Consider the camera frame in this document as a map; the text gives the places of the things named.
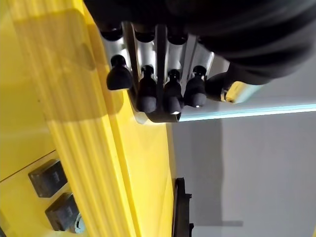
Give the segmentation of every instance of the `metal screw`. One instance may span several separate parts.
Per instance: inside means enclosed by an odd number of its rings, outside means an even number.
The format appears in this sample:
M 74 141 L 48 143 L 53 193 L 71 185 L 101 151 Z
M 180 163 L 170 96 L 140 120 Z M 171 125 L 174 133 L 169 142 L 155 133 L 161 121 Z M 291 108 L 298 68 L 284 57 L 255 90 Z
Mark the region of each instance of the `metal screw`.
M 69 230 L 75 234 L 80 234 L 85 230 L 85 224 L 80 213 L 78 214 L 75 222 L 70 226 Z

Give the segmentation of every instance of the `black knob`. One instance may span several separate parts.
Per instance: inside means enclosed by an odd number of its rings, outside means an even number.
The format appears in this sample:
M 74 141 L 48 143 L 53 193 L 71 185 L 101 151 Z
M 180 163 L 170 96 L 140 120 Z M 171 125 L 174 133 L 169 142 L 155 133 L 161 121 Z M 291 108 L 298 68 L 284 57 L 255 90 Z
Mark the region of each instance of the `black knob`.
M 133 85 L 133 77 L 126 67 L 126 61 L 123 56 L 115 55 L 111 59 L 112 69 L 107 77 L 107 86 L 109 90 L 130 89 Z
M 219 73 L 205 81 L 205 92 L 207 98 L 221 101 L 221 93 L 225 84 L 226 73 Z
M 144 77 L 139 82 L 136 107 L 139 111 L 151 113 L 157 107 L 157 84 L 152 78 L 154 70 L 151 66 L 142 69 Z
M 163 108 L 172 115 L 181 113 L 184 103 L 179 83 L 180 73 L 173 69 L 168 73 L 170 81 L 163 88 Z
M 184 93 L 184 102 L 186 105 L 199 108 L 206 102 L 204 81 L 197 76 L 188 81 Z
M 193 68 L 193 78 L 190 79 L 184 93 L 184 102 L 186 105 L 199 108 L 206 102 L 205 77 L 206 69 L 203 66 L 195 66 Z

